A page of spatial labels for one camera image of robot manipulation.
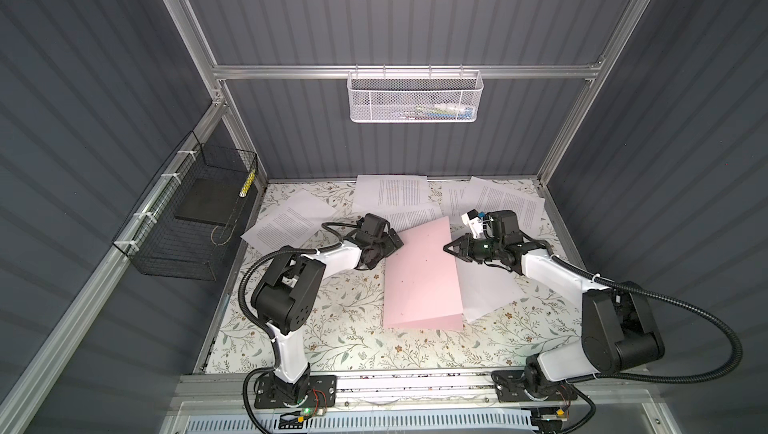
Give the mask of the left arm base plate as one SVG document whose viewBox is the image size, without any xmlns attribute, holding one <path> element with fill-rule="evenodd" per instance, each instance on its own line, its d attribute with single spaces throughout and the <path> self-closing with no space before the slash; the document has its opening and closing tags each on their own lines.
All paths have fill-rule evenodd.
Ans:
<svg viewBox="0 0 768 434">
<path fill-rule="evenodd" d="M 275 374 L 264 374 L 255 383 L 253 406 L 256 409 L 334 407 L 337 382 L 334 375 L 309 375 L 289 384 Z"/>
</svg>

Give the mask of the white sheet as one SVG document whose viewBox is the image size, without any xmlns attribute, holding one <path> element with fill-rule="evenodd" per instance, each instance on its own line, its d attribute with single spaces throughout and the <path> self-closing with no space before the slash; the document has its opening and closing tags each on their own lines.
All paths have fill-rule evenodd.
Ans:
<svg viewBox="0 0 768 434">
<path fill-rule="evenodd" d="M 472 323 L 523 298 L 517 275 L 473 262 L 456 261 L 464 319 Z"/>
</svg>

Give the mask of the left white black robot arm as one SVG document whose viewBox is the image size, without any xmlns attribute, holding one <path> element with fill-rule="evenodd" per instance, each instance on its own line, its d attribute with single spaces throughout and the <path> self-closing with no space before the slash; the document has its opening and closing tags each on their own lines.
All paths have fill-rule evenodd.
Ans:
<svg viewBox="0 0 768 434">
<path fill-rule="evenodd" d="M 276 383 L 295 395 L 309 389 L 303 327 L 323 279 L 348 270 L 371 270 L 403 247 L 391 223 L 371 213 L 354 224 L 325 222 L 321 228 L 337 242 L 314 249 L 283 246 L 254 262 L 237 289 L 242 314 L 271 343 Z"/>
</svg>

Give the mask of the pink paper folder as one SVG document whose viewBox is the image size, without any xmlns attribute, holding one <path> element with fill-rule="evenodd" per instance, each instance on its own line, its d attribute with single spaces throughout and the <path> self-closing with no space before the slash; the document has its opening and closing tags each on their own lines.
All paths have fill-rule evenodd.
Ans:
<svg viewBox="0 0 768 434">
<path fill-rule="evenodd" d="M 460 331 L 463 303 L 448 217 L 400 233 L 403 246 L 384 266 L 383 321 L 389 329 Z"/>
</svg>

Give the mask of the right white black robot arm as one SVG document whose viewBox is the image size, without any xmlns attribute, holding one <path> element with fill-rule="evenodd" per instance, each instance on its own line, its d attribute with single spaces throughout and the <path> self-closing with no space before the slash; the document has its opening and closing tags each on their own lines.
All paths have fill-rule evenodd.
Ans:
<svg viewBox="0 0 768 434">
<path fill-rule="evenodd" d="M 524 233 L 512 210 L 461 216 L 466 234 L 443 250 L 464 262 L 501 268 L 533 279 L 574 304 L 581 313 L 577 342 L 526 360 L 516 381 L 533 400 L 544 400 L 565 381 L 613 375 L 660 359 L 665 352 L 648 301 L 627 289 L 609 287 L 554 254 L 551 245 Z"/>
</svg>

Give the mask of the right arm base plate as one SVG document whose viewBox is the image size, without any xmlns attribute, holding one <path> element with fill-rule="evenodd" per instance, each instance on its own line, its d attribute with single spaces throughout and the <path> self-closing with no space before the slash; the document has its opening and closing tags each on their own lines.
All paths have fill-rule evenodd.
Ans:
<svg viewBox="0 0 768 434">
<path fill-rule="evenodd" d="M 494 370 L 490 373 L 500 402 L 565 401 L 577 399 L 567 384 L 556 384 L 524 368 Z"/>
</svg>

